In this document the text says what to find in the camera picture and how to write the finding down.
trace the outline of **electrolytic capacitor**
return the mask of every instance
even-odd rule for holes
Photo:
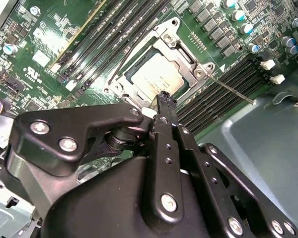
[[[250,23],[244,23],[240,27],[240,32],[242,34],[250,34],[253,31],[253,25]]]
[[[259,51],[259,46],[251,43],[247,46],[247,49],[251,51],[253,54],[256,54]]]
[[[224,0],[223,1],[223,7],[224,8],[232,8],[236,4],[236,0]]]
[[[298,46],[286,48],[286,53],[288,53],[290,55],[296,55],[298,53]]]
[[[294,38],[284,36],[280,41],[280,44],[285,47],[293,47],[296,44],[296,40]]]
[[[235,10],[232,12],[233,21],[241,21],[245,18],[245,13],[242,10]]]
[[[10,56],[18,52],[18,47],[15,44],[7,44],[3,47],[3,52]]]

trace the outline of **motherboard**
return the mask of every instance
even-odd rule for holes
[[[206,133],[298,67],[298,0],[4,0],[0,112],[128,102],[166,90]]]

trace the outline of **silver screw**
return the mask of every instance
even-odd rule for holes
[[[230,217],[228,219],[228,224],[235,234],[237,234],[238,236],[241,236],[243,234],[243,228],[237,219],[235,219],[234,217]]]
[[[212,153],[216,154],[218,151],[213,146],[210,146],[209,149],[212,151]]]
[[[77,149],[77,144],[74,140],[69,138],[64,138],[60,140],[59,146],[62,150],[67,152],[73,152]]]
[[[295,18],[292,23],[293,27],[298,27],[298,18]]]
[[[169,123],[168,119],[165,118],[165,117],[161,117],[160,120],[161,120],[163,123],[165,123],[165,124],[168,124],[168,123]]]
[[[168,212],[175,212],[177,210],[177,202],[169,194],[161,196],[161,203]]]
[[[32,6],[30,8],[30,13],[33,15],[33,16],[40,16],[41,15],[41,10],[40,8],[38,8],[37,6]]]
[[[282,226],[279,225],[279,223],[276,222],[275,220],[272,221],[272,225],[273,225],[273,228],[275,229],[275,231],[277,231],[278,234],[282,235],[284,233]]]
[[[132,109],[130,109],[129,111],[131,112],[131,114],[134,114],[135,116],[139,116],[139,112],[138,112],[137,109],[132,108]]]
[[[188,130],[187,128],[185,128],[185,127],[183,127],[182,130],[183,130],[183,132],[184,132],[185,134],[189,134],[189,133],[190,133],[189,130]]]
[[[288,222],[284,222],[284,226],[292,235],[296,234],[293,227]]]
[[[163,37],[164,41],[167,43],[167,44],[170,44],[173,42],[173,37],[170,36],[169,34],[165,34],[164,37]]]
[[[39,135],[47,134],[50,131],[50,127],[46,123],[41,121],[32,123],[30,129],[31,131]]]

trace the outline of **black mounting arm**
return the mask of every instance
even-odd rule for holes
[[[196,144],[168,93],[149,110],[116,104],[16,118],[4,182],[18,181],[37,207],[41,238],[298,237],[216,146]],[[123,150],[134,156],[77,185],[79,165]]]

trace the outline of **metal rod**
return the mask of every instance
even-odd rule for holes
[[[226,88],[228,91],[234,93],[235,95],[237,95],[238,97],[240,97],[241,99],[247,101],[248,103],[255,105],[255,101],[249,99],[248,97],[244,96],[243,94],[237,92],[235,89],[229,87],[228,85],[226,85],[225,83],[219,81],[218,79],[212,77],[211,75],[208,74],[208,77],[213,80],[215,83],[219,84],[220,86]]]

